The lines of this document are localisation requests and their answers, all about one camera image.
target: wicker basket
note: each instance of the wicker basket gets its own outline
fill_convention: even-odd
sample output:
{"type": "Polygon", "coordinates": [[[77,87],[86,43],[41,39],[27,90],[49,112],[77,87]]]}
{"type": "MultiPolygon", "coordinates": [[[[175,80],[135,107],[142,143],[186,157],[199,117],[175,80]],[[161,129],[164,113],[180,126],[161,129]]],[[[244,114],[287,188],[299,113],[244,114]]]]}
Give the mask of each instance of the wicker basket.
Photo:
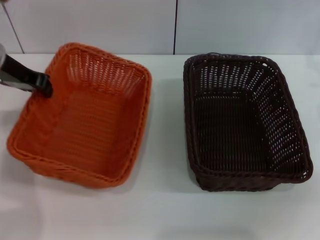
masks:
{"type": "Polygon", "coordinates": [[[7,141],[34,172],[92,188],[122,184],[146,124],[149,71],[100,49],[69,43],[46,70],[52,98],[34,92],[7,141]]]}
{"type": "Polygon", "coordinates": [[[261,56],[208,53],[184,65],[187,151],[207,191],[265,191],[313,173],[286,79],[261,56]]]}

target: woven basket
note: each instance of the woven basket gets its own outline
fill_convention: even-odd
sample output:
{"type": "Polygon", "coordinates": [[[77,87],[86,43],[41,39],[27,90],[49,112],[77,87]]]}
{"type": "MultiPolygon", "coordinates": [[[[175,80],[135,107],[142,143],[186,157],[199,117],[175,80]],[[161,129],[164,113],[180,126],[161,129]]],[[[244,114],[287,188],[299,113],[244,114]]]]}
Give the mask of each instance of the woven basket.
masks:
{"type": "Polygon", "coordinates": [[[46,69],[52,98],[34,92],[7,141],[34,172],[91,188],[128,177],[145,129],[149,71],[100,49],[69,43],[46,69]]]}
{"type": "Polygon", "coordinates": [[[313,173],[298,112],[278,65],[209,53],[184,65],[187,151],[207,191],[265,191],[313,173]]]}

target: dark brown woven basket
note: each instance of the dark brown woven basket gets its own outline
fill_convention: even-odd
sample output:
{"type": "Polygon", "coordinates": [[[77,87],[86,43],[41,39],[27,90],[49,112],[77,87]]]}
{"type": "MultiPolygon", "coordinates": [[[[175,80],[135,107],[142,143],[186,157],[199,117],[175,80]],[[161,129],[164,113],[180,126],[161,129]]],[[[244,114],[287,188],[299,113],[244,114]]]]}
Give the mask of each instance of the dark brown woven basket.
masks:
{"type": "Polygon", "coordinates": [[[184,65],[190,166],[207,191],[265,191],[313,173],[305,132],[278,65],[208,53],[184,65]]]}

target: orange basket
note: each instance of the orange basket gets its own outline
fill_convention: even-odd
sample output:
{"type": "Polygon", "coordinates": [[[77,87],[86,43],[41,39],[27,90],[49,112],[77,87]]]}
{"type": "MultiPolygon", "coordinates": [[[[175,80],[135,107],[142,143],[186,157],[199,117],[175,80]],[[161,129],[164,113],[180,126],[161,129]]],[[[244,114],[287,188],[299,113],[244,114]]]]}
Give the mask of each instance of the orange basket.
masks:
{"type": "Polygon", "coordinates": [[[53,96],[34,92],[7,148],[35,173],[91,188],[124,183],[145,129],[151,74],[79,43],[62,46],[45,71],[53,96]]]}

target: woven pattern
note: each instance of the woven pattern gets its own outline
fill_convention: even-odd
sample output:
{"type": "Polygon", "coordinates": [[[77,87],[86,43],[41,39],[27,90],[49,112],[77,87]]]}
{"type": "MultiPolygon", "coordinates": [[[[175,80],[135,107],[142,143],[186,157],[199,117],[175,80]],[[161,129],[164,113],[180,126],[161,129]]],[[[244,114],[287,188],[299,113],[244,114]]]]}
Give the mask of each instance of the woven pattern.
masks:
{"type": "Polygon", "coordinates": [[[207,191],[264,191],[313,173],[305,132],[278,65],[208,53],[184,65],[190,166],[207,191]]]}
{"type": "Polygon", "coordinates": [[[137,158],[151,91],[149,71],[69,43],[46,70],[52,98],[34,92],[7,141],[34,172],[92,188],[115,187],[137,158]]]}

